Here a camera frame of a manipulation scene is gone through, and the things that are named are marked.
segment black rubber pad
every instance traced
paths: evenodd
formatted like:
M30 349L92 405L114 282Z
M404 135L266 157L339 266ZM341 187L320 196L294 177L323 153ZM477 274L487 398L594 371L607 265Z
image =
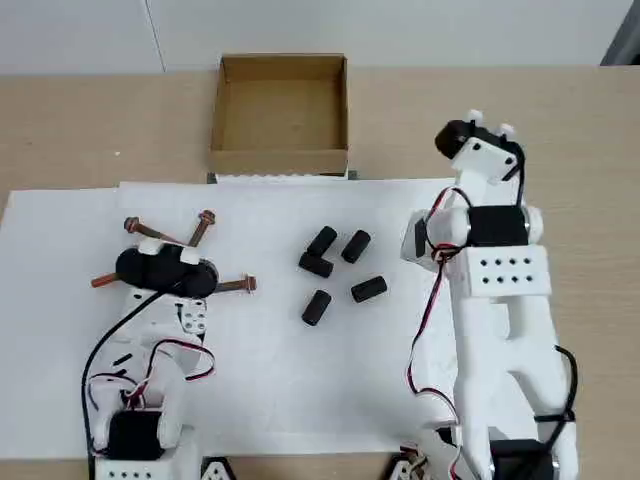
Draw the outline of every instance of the black rubber pad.
M362 252L364 252L364 249L369 245L370 241L371 236L367 232L364 230L358 230L353 237L351 237L347 246L344 247L344 250L342 251L342 258L349 263L356 263L358 258L360 258L360 255L362 255Z
M314 257L321 257L327 250L329 250L329 247L337 236L338 234L333 228L326 226L323 227L322 230L320 230L320 233L316 235L316 238L314 238L307 247L307 252Z
M333 272L333 263L324 258L311 255L309 252L302 254L298 266L323 278L329 278L331 272Z
M323 290L316 290L316 293L302 314L302 320L308 325L315 326L320 318L322 318L322 314L324 314L324 311L330 303L331 295Z
M360 303L387 291L387 282L378 276L351 287L353 299Z

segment copper screw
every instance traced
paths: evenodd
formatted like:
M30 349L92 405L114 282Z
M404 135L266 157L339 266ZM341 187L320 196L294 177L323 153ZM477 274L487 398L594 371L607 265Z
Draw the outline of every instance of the copper screw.
M233 292L235 290L245 290L247 293L251 293L256 288L258 288L256 277L252 277L251 275L245 275L242 280L236 280L235 282L219 283L214 293Z
M110 283L117 282L118 280L120 279L118 278L117 273L109 273L107 275L103 275L101 277L94 278L93 280L91 280L91 286L93 288L104 287L105 285L109 285Z
M189 240L190 247L197 247L204 236L204 232L209 228L209 225L216 223L216 216L211 210L203 210L198 217L200 217L200 223L196 227L195 232L193 232L193 235L191 235L191 240Z
M138 217L127 217L124 221L124 229L129 233L139 233L145 237L159 238L160 240L165 240L167 242L181 243L175 238L171 238L169 235L165 235L162 232L140 223L140 218Z

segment cable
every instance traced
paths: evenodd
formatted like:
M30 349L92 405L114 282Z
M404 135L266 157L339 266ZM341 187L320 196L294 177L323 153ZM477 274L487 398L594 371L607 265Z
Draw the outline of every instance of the cable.
M460 454L462 453L462 445L458 445L458 449L456 450L456 456L453 457L453 459L451 460L451 463L449 464L449 468L447 469L447 472L449 472L449 477L451 480L457 480L458 475L456 474L456 463L458 463L458 460L460 460Z
M98 404L96 403L95 399L93 398L93 393L91 391L92 390L92 387L91 387L92 382L96 378L106 378L107 381L115 380L115 381L120 382L120 383L122 383L122 380L124 380L124 381L129 382L129 385L132 385L134 387L134 389L138 385L133 378L127 377L126 375L116 375L115 373L97 373L95 375L92 375L91 377L89 377L89 380L88 380L87 395L89 396L89 401L91 402L91 405L93 405L93 408L96 409L96 410L100 410L100 409L98 408ZM144 396L142 396L140 398L140 400L142 402L142 408L146 408L147 401L144 398Z
M91 364L95 359L98 351L102 346L116 333L123 325L127 322L131 321L136 315L138 315L141 311L159 299L164 292L157 292L147 298L145 301L140 303L136 308L134 308L129 314L127 314L122 320L116 323L113 327L111 327L107 332L98 340L93 350L89 354L86 363L84 364L84 369L82 370L82 380L80 381L80 401L82 403L82 419L84 424L84 435L85 441L87 443L87 462L89 464L89 480L93 480L95 478L95 456L93 455L93 437L91 436L91 426L89 425L89 409L87 407L87 378L89 376L89 370L91 369Z
M133 389L133 392L129 395L129 402L133 402L144 393L145 389L147 388L147 385L149 384L149 380L151 379L151 374L153 372L153 361L155 360L158 349L160 348L160 346L166 345L166 344L177 345L181 348L186 348L188 350L195 350L197 352L205 353L211 359L211 365L209 366L208 369L200 373L186 376L185 379L187 380L187 382L193 382L195 380L199 380L215 372L216 357L213 355L211 350L205 347L202 347L200 345L197 345L195 343L189 343L189 342L176 340L172 338L165 338L163 340L160 340L153 346L153 349L151 350L151 355L149 356L149 363L147 365L145 378L140 383L138 383L136 387Z
M520 168L518 172L518 193L516 195L516 205L522 206L522 197L524 196L524 158L520 162Z
M553 449L556 441L558 440L558 437L560 437L560 434L562 433L562 431L564 430L564 427L569 421L568 418L570 417L573 418L574 416L573 404L576 400L576 395L578 393L578 362L576 360L576 357L573 355L573 353L571 353L566 348L563 348L560 345L556 345L555 349L569 361L569 368L571 371L571 383L569 385L569 393L567 394L567 401L565 403L564 412L560 416L560 419L558 420L555 428L551 432L551 435L549 435L549 438L547 439L547 441L544 442L543 448L540 451L540 454L535 456L531 462L523 463L518 468L516 468L509 477L512 480L516 480L518 478L528 478L527 476L520 477L519 475L521 473L524 473L525 475L527 475L531 473L531 471L538 466L538 463L542 460L542 458L546 454L551 452L551 450Z
M431 207L431 209L429 210L429 213L425 219L425 227L428 226L428 222L429 219L431 219L431 217L434 215L434 213L437 211L437 209L440 207L440 204L442 203L442 201L444 200L445 195L447 194L447 192L452 191L454 193L457 193L458 195L460 195L465 202L467 203L467 205L469 207L471 207L471 200L469 199L469 197L467 196L467 194L459 187L447 187L444 188L436 197L436 200L433 202L433 205ZM434 245L431 240L429 239L429 236L427 234L427 243L429 244L429 246L431 247L432 251L431 251L431 258L438 264L438 273L436 275L436 280L433 284L433 287L431 288L431 293L429 294L429 299L427 300L427 305L424 309L424 313L422 314L422 319L420 320L420 325L418 327L418 331L416 332L416 334L413 337L413 340L411 342L411 352L409 354L409 364L407 365L407 370L406 370L406 377L407 377L407 383L409 385L409 389L411 390L411 392L416 395L423 395L423 394L428 394L428 395L433 395L437 398L439 398L446 406L447 408L450 410L453 418L454 418L454 422L456 425L460 424L460 418L458 416L458 412L456 411L455 405L453 404L453 402L451 401L451 399L449 399L449 397L444 394L442 391L438 390L437 388L432 388L432 387L423 387L418 389L415 385L415 382L413 381L413 358L415 355L415 347L416 344L418 343L418 340L420 340L420 337L422 336L422 334L424 333L425 329L427 328L427 325L429 323L429 319L431 317L431 313L433 311L433 307L435 305L436 300L438 299L438 295L440 293L440 288L442 286L442 280L444 278L444 268L445 265L447 263L447 261L449 261L451 258L453 258L455 255L457 255L458 253L460 253L460 251L464 248L464 245L453 245L451 243L439 243L437 245Z

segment black plastic part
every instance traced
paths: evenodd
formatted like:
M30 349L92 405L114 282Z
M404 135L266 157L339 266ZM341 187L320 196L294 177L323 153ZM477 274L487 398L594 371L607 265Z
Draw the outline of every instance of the black plastic part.
M492 440L494 480L553 480L553 457L537 440Z
M331 303L331 295L329 295L324 290L316 290L316 293L313 294L313 298L305 308L304 313L302 314L302 320L307 325L315 326L324 311L327 309L329 304Z
M329 247L337 237L338 234L333 228L325 226L309 244L307 252L314 257L321 257L329 250Z
M122 410L109 425L105 456L110 460L157 460L164 453L158 440L160 412Z
M304 252L298 262L300 268L305 269L307 272L315 273L322 278L329 278L331 272L333 272L333 263L325 260L321 257L311 255L309 252Z
M421 258L427 253L427 222L421 218L414 227L414 240L416 245L416 258Z
M351 287L351 295L357 303L364 302L386 291L387 282L385 282L381 276L374 277L371 280Z
M511 142L505 137L499 137L484 127L477 127L473 122L465 122L463 120L451 120L447 123L440 133L436 135L436 148L445 157L453 159L453 157L455 157L462 149L465 142L472 137L483 140L511 153L515 158L515 170L517 170L522 162L524 162L524 151L520 144L517 142Z
M511 247L527 245L529 234L522 209L516 205L489 205L468 210L472 247Z
M353 234L347 246L342 250L342 258L345 259L346 262L356 263L364 249L367 248L369 242L371 241L371 235L369 235L364 230L358 230Z
M209 465L211 465L214 462L221 463L224 466L225 473L229 476L229 478L231 480L236 480L236 475L235 473L233 473L231 464L229 463L229 460L226 459L226 457L204 457L202 459L202 463L200 464L200 477L204 475L204 472L207 471L207 468L209 468Z
M182 263L182 249L180 245L166 243L157 255L144 255L129 248L116 261L118 278L134 287L179 297L208 297L218 285L216 268L206 260L200 260L198 265Z

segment white wall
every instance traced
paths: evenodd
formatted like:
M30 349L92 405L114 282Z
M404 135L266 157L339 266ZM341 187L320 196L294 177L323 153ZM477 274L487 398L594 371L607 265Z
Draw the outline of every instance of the white wall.
M344 52L352 64L591 64L632 0L150 0L169 69L222 52Z
M0 0L0 73L160 71L144 2Z
M269 51L345 52L359 65L597 65L631 2L0 0L0 73L160 71L151 19L167 70Z

